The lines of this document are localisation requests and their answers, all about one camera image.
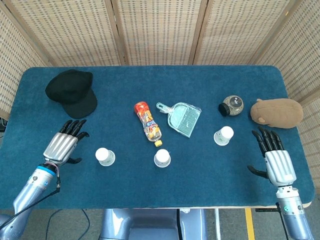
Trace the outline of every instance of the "black jar lid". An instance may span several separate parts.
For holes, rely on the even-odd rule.
[[[230,115],[230,108],[227,104],[223,102],[219,104],[219,112],[221,113],[222,116],[226,117]]]

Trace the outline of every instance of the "white paper cup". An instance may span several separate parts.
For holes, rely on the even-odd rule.
[[[154,163],[159,168],[165,168],[167,167],[171,162],[170,154],[165,149],[160,149],[156,152],[154,155]]]
[[[215,143],[218,144],[219,146],[225,146],[229,143],[233,135],[234,135],[233,129],[229,126],[224,126],[214,134],[213,139]]]
[[[95,152],[95,157],[102,166],[110,166],[116,160],[115,153],[111,150],[104,148],[104,147],[99,148]]]

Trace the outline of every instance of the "yellow floor line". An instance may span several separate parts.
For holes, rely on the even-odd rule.
[[[248,240],[255,240],[254,224],[252,221],[251,208],[245,208],[246,229],[248,231]]]

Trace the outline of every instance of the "plush toy ear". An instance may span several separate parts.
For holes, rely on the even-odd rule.
[[[262,117],[259,117],[258,121],[259,121],[259,123],[262,123],[262,124],[264,124],[266,122],[266,120],[264,120]]]

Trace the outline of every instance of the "woven screen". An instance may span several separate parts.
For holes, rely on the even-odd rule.
[[[130,65],[186,65],[201,0],[117,0]]]
[[[104,0],[13,0],[59,66],[120,65]]]
[[[195,64],[247,64],[289,0],[213,2]]]
[[[23,72],[35,66],[46,66],[46,64],[0,9],[1,118],[6,120],[9,118]]]
[[[257,64],[277,66],[296,101],[320,87],[320,1],[302,1]]]
[[[313,182],[320,193],[320,97],[303,106],[299,133]]]

